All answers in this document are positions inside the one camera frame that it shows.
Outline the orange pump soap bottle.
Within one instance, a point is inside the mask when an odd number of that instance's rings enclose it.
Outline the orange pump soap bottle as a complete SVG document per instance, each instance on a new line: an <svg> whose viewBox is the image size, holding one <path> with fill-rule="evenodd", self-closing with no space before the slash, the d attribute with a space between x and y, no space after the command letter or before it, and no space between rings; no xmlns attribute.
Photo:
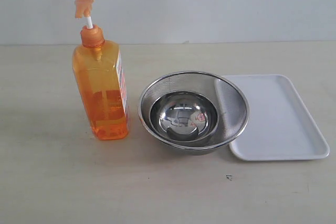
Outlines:
<svg viewBox="0 0 336 224"><path fill-rule="evenodd" d="M118 140L129 133L129 106L120 46L106 40L91 19L94 0L75 0L77 19L84 18L81 45L72 68L91 130L99 140Z"/></svg>

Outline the small stainless steel bowl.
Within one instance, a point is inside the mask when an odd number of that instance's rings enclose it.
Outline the small stainless steel bowl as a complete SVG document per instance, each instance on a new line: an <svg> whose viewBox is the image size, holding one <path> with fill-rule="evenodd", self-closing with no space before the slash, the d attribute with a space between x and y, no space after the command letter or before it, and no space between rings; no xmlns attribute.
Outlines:
<svg viewBox="0 0 336 224"><path fill-rule="evenodd" d="M174 91L158 98L149 122L160 137L175 143L195 143L217 130L219 114L207 97L191 91Z"/></svg>

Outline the steel mesh strainer basket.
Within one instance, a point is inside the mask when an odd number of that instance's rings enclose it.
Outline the steel mesh strainer basket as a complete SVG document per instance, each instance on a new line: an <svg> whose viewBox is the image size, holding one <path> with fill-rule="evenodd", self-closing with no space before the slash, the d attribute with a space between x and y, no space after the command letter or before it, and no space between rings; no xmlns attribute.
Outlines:
<svg viewBox="0 0 336 224"><path fill-rule="evenodd" d="M150 109L158 98L174 91L196 92L213 102L219 114L219 124L210 138L195 143L175 143L154 132L149 122ZM144 89L139 98L138 115L147 132L168 148L204 155L242 134L248 124L250 108L241 89L226 78L202 71L180 71L159 77Z"/></svg>

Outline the white rectangular plastic tray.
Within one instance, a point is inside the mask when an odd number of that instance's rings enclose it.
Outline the white rectangular plastic tray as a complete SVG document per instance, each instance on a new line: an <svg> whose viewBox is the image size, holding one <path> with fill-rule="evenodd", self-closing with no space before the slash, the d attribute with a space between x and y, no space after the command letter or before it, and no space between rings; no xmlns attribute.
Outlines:
<svg viewBox="0 0 336 224"><path fill-rule="evenodd" d="M250 116L242 134L230 142L244 161L322 159L330 148L292 82L279 74L225 78L245 95Z"/></svg>

